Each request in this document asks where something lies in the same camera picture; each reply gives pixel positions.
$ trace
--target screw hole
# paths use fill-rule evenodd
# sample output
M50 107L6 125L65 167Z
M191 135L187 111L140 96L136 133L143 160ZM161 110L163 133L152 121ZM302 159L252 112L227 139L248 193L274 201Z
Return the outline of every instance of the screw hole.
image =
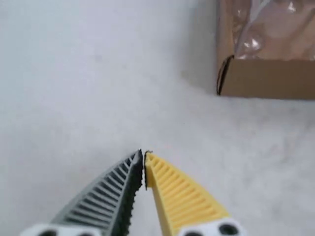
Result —
M203 235L197 232L188 232L187 234L185 234L185 236L203 236Z
M39 234L38 236L56 236L56 235L57 235L56 230L46 230L42 232L41 234Z
M220 233L222 235L236 235L238 230L234 225L224 224L219 227Z
M90 233L83 233L83 234L80 234L79 236L93 236L93 235Z

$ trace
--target brown cardboard box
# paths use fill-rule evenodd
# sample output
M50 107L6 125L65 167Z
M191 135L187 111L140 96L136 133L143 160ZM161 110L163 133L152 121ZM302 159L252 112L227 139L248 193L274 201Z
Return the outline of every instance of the brown cardboard box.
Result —
M315 99L315 61L235 59L231 0L220 0L217 94Z

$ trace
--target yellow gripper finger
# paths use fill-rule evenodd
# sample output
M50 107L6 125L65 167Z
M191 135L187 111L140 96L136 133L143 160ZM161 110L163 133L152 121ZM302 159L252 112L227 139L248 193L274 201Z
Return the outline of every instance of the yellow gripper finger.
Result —
M163 236L182 227L229 217L227 211L185 173L156 155L145 155L146 186L152 188Z

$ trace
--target clear plastic wrap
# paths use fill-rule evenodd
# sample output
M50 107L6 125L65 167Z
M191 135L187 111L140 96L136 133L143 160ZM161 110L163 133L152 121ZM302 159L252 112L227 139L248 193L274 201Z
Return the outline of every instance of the clear plastic wrap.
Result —
M315 0L234 0L238 59L315 60Z

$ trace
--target white tabletop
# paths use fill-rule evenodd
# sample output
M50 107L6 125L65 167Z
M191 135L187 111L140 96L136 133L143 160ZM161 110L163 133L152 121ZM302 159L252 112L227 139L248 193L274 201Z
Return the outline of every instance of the white tabletop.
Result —
M315 103L217 97L215 1L0 3L0 232L49 222L138 148L250 235L315 231ZM151 191L131 236L161 235Z

